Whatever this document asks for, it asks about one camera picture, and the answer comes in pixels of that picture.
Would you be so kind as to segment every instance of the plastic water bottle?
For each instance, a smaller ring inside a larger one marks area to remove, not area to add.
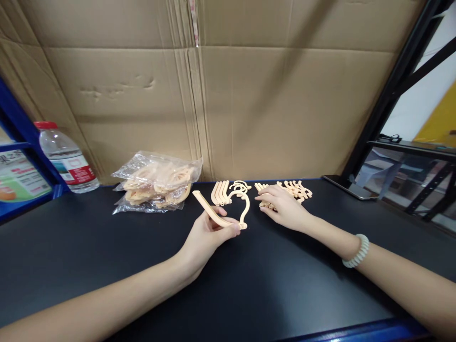
[[[39,145],[72,192],[84,193],[100,186],[81,150],[52,121],[37,121]]]

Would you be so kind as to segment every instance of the forearm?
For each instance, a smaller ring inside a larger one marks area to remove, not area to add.
[[[0,329],[0,340],[102,341],[189,284],[186,269],[175,256],[10,324]]]
[[[345,260],[353,258],[361,245],[357,236],[320,218],[303,232]],[[455,283],[373,243],[356,269],[437,336],[456,339]]]

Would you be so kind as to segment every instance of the yellow wall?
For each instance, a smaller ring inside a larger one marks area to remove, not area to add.
[[[456,130],[456,82],[426,121],[413,141],[445,144],[448,133]]]

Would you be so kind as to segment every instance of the cardboard box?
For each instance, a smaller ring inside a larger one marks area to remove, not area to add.
[[[191,1],[2,1],[0,73],[104,184],[138,150],[203,156],[204,180],[319,177],[342,170],[423,5]]]

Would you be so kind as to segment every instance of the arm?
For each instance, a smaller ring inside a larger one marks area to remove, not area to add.
[[[214,210],[225,216],[223,208]],[[190,284],[226,240],[240,234],[220,228],[206,212],[172,258],[131,277],[50,307],[0,329],[0,341],[102,341]]]
[[[256,200],[277,208],[277,212],[260,208],[275,222],[311,236],[344,260],[358,253],[357,236],[311,215],[282,188],[269,186],[258,194]],[[373,243],[356,269],[437,337],[456,340],[455,283]]]

